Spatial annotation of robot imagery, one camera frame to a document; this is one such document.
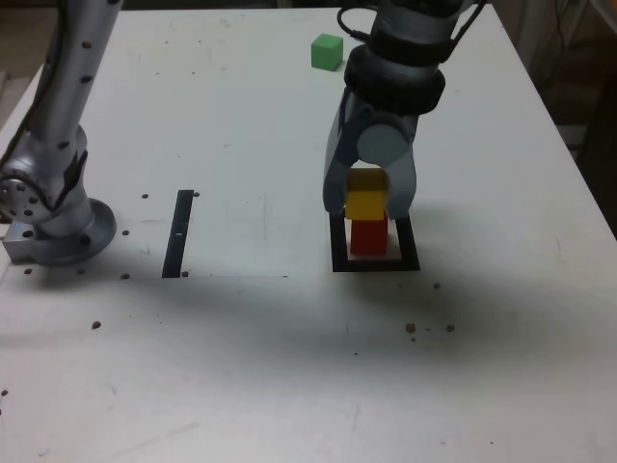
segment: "white table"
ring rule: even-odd
[[[412,274],[330,270],[320,33],[335,10],[121,14],[83,119],[119,233],[1,254],[0,461],[614,461],[617,244],[494,10],[420,120]],[[162,280],[178,189],[190,277]]]

